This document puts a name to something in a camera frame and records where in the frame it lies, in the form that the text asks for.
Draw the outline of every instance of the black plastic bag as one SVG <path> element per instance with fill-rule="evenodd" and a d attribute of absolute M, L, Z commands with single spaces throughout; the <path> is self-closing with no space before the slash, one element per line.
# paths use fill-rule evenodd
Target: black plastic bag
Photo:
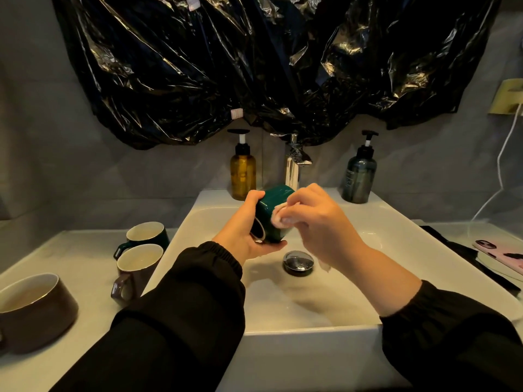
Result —
<path fill-rule="evenodd" d="M 500 0 L 53 3 L 93 112 L 146 149 L 199 143 L 236 108 L 307 145 L 357 113 L 394 128 L 454 112 Z"/>

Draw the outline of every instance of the black jacket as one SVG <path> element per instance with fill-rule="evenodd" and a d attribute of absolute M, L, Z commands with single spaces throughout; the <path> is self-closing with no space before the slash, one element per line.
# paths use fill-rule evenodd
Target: black jacket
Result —
<path fill-rule="evenodd" d="M 214 391 L 245 330 L 241 277 L 217 243 L 184 250 L 51 391 Z M 382 322 L 385 355 L 416 389 L 523 391 L 516 330 L 468 297 L 424 281 Z"/>

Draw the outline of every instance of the hand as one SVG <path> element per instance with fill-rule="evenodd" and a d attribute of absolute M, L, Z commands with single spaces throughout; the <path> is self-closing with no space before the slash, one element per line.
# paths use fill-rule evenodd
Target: hand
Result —
<path fill-rule="evenodd" d="M 265 191 L 251 190 L 242 206 L 231 217 L 225 227 L 212 240 L 219 243 L 241 264 L 247 259 L 268 255 L 281 250 L 287 241 L 280 243 L 258 243 L 251 236 L 251 228 L 256 213 L 256 204 L 262 199 Z"/>
<path fill-rule="evenodd" d="M 291 194 L 279 215 L 282 223 L 297 228 L 305 249 L 339 271 L 367 247 L 338 204 L 315 183 Z"/>

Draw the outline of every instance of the mug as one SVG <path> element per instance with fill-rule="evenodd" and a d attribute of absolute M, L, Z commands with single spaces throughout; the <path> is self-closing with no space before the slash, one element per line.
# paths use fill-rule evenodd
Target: mug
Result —
<path fill-rule="evenodd" d="M 161 246 L 153 243 L 127 250 L 116 262 L 120 276 L 112 285 L 111 297 L 122 305 L 140 297 L 163 252 Z"/>
<path fill-rule="evenodd" d="M 254 239 L 267 243 L 278 243 L 292 229 L 276 228 L 270 219 L 274 208 L 286 202 L 293 192 L 294 190 L 287 185 L 278 185 L 265 191 L 265 196 L 256 204 L 256 215 L 251 228 L 251 235 Z"/>
<path fill-rule="evenodd" d="M 127 231 L 126 237 L 127 242 L 118 246 L 118 249 L 114 252 L 113 257 L 115 260 L 118 260 L 125 250 L 140 244 L 154 243 L 166 250 L 170 243 L 164 225 L 159 222 L 138 224 Z"/>
<path fill-rule="evenodd" d="M 0 290 L 0 345 L 28 353 L 56 340 L 75 322 L 78 303 L 58 275 L 33 275 Z"/>

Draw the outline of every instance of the white sink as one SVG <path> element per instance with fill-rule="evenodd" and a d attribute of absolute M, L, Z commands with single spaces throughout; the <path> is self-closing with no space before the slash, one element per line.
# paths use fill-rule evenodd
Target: white sink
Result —
<path fill-rule="evenodd" d="M 440 289 L 453 290 L 501 312 L 512 321 L 523 306 L 488 277 L 371 194 L 369 203 L 350 204 L 327 189 L 363 240 Z M 156 268 L 153 289 L 187 247 L 210 240 L 241 202 L 225 190 L 202 191 Z M 297 231 L 287 247 L 249 260 L 245 336 L 218 390 L 352 390 L 405 385 L 381 350 L 380 319 L 362 293 L 336 270 L 315 260 L 307 277 L 282 268 L 287 251 L 304 250 Z"/>

